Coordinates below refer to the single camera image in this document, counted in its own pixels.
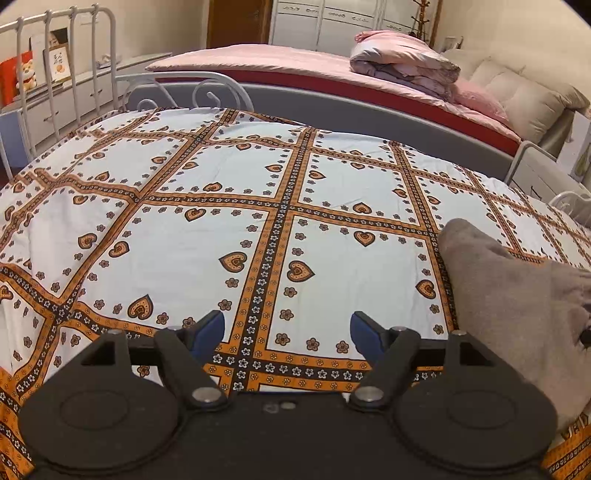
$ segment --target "wardrobe door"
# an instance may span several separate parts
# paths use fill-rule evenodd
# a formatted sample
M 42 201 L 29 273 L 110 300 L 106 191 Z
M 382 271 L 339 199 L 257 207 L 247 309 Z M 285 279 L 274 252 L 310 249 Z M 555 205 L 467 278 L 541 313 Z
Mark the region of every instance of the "wardrobe door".
M 271 44 L 315 50 L 319 8 L 313 5 L 286 2 L 280 2 L 277 7 Z

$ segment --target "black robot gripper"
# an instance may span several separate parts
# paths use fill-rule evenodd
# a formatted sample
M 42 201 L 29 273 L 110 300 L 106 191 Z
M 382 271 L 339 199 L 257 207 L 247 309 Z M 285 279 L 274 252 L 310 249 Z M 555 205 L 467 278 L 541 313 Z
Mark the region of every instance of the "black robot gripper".
M 283 390 L 228 398 L 203 370 L 223 339 L 218 311 L 153 338 L 110 330 L 23 405 L 27 478 L 551 478 L 540 463 L 554 407 L 470 334 L 421 339 L 362 312 L 350 329 L 372 369 L 348 401 Z M 131 365 L 157 366 L 164 387 Z M 412 386 L 418 367 L 436 365 L 441 375 Z

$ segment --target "mattress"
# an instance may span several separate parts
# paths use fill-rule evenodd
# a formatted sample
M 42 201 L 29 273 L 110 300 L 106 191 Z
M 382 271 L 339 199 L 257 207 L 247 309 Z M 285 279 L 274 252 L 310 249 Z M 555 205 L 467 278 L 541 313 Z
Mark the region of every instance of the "mattress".
M 497 120 L 411 87 L 352 72 L 347 57 L 329 53 L 274 45 L 233 45 L 162 59 L 147 70 L 213 70 L 239 82 L 302 88 L 361 100 L 431 120 L 511 156 L 521 143 L 514 131 Z
M 424 338 L 457 328 L 437 246 L 450 219 L 523 261 L 591 267 L 585 231 L 498 180 L 393 141 L 231 109 L 111 113 L 17 175 L 0 211 L 11 479 L 32 467 L 20 405 L 107 329 L 151 336 L 221 310 L 225 337 L 205 368 L 228 394 L 346 393 L 369 371 L 349 335 L 355 310 Z M 590 471 L 590 430 L 582 415 L 556 441 L 545 460 L 556 478 Z

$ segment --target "wooden door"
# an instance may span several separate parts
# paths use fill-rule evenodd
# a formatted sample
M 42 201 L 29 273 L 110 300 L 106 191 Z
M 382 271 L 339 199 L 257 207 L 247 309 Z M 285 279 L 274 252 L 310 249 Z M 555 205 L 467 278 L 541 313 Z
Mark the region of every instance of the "wooden door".
M 267 43 L 272 0 L 210 0 L 207 47 Z

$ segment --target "framed picture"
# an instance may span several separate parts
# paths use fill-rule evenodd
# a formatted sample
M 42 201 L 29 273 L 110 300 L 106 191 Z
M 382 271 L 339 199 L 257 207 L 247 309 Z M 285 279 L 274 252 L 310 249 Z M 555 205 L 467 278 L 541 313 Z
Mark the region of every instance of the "framed picture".
M 464 37 L 445 37 L 441 45 L 441 53 L 447 52 L 454 48 L 461 48 Z
M 48 57 L 52 83 L 63 83 L 72 77 L 67 43 L 50 48 Z

